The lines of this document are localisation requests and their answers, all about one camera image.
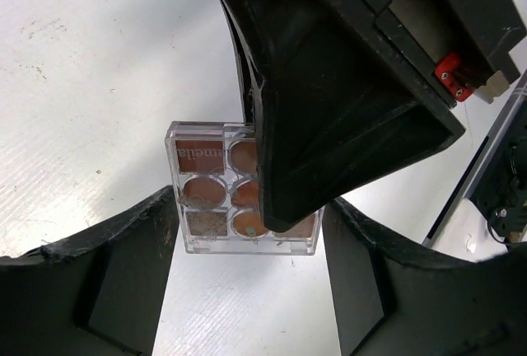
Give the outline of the orange square eyeshadow palette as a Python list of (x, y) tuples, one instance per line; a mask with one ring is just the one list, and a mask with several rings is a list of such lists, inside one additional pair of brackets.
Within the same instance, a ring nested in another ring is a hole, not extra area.
[(165, 143), (188, 253), (315, 253), (322, 209), (286, 232), (263, 225), (253, 125), (174, 121)]

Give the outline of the black metal base rail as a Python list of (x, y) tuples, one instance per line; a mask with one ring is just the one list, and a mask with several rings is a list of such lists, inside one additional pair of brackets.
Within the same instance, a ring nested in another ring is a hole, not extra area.
[(509, 251), (526, 226), (526, 95), (509, 100), (448, 198), (423, 244), (440, 237), (462, 199), (483, 215), (485, 233)]

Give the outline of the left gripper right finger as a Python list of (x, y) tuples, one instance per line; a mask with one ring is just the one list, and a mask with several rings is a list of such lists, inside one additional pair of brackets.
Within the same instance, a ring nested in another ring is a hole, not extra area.
[(323, 233), (342, 354), (525, 354), (524, 246), (460, 260), (340, 198), (325, 208)]

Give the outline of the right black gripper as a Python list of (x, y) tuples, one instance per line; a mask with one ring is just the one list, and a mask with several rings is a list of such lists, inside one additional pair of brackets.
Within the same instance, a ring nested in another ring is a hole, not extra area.
[(391, 99), (448, 106), (499, 96), (520, 76), (511, 51), (526, 26), (513, 0), (338, 0), (354, 43), (348, 82)]

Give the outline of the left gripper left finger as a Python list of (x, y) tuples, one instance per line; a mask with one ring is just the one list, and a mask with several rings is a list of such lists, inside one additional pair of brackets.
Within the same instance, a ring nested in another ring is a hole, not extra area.
[(178, 228), (166, 186), (86, 230), (2, 257), (2, 354), (151, 354)]

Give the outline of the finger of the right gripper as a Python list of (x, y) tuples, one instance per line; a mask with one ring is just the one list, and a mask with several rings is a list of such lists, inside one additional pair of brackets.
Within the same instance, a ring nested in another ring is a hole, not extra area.
[(220, 0), (255, 128), (259, 211), (286, 231), (464, 127), (379, 28), (390, 0)]

